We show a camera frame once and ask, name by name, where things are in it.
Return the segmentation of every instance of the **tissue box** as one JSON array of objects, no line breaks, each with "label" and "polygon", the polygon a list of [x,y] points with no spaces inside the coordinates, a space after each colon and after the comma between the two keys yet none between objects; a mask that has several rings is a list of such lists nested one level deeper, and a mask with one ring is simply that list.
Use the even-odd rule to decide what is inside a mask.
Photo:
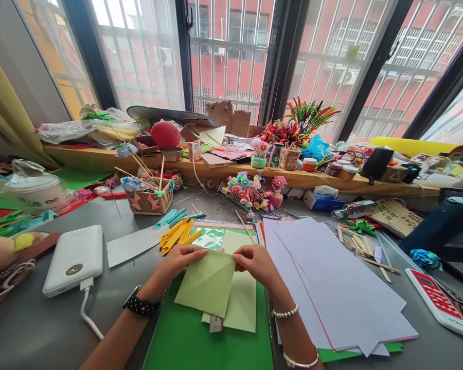
[{"label": "tissue box", "polygon": [[345,204],[342,200],[326,194],[314,194],[312,190],[305,193],[304,203],[311,211],[321,212],[331,212],[342,208]]}]

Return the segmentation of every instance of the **black speaker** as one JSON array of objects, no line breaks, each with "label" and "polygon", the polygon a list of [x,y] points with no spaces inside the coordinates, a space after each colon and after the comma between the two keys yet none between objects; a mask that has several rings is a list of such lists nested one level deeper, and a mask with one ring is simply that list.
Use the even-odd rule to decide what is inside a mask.
[{"label": "black speaker", "polygon": [[367,162],[365,162],[360,175],[368,178],[369,184],[374,185],[374,180],[379,180],[386,172],[386,167],[393,159],[394,153],[395,151],[392,149],[375,148]]}]

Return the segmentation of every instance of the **forearm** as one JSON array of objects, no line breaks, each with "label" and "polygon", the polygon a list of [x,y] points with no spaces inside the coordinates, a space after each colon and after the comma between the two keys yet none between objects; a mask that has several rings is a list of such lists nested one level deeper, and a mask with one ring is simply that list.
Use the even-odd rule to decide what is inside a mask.
[{"label": "forearm", "polygon": [[124,310],[108,334],[82,364],[81,370],[122,370],[147,322],[147,318]]},{"label": "forearm", "polygon": [[[283,280],[280,280],[270,292],[276,312],[284,313],[295,308],[295,302]],[[291,359],[301,364],[315,361],[316,348],[310,340],[299,313],[287,319],[276,319],[276,325],[281,336],[283,350]],[[322,370],[324,366],[319,360],[312,369]]]}]

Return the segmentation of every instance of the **air conditioner unit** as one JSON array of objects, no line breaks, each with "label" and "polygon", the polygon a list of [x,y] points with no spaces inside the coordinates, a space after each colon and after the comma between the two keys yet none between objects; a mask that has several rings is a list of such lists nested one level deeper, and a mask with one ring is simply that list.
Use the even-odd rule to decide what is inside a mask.
[{"label": "air conditioner unit", "polygon": [[154,53],[156,55],[156,60],[161,66],[171,66],[171,49],[162,48],[159,46],[154,47]]},{"label": "air conditioner unit", "polygon": [[340,76],[340,79],[338,80],[338,84],[343,84],[343,85],[354,85],[355,81],[357,80],[357,77],[359,75],[358,71],[346,71]]}]

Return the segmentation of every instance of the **white power bank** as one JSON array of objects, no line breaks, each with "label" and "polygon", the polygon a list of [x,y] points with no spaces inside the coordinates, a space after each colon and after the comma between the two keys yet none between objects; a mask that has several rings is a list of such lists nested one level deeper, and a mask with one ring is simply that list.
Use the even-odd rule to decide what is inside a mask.
[{"label": "white power bank", "polygon": [[43,294],[49,298],[77,287],[103,272],[103,230],[101,225],[66,232],[57,246],[46,276]]}]

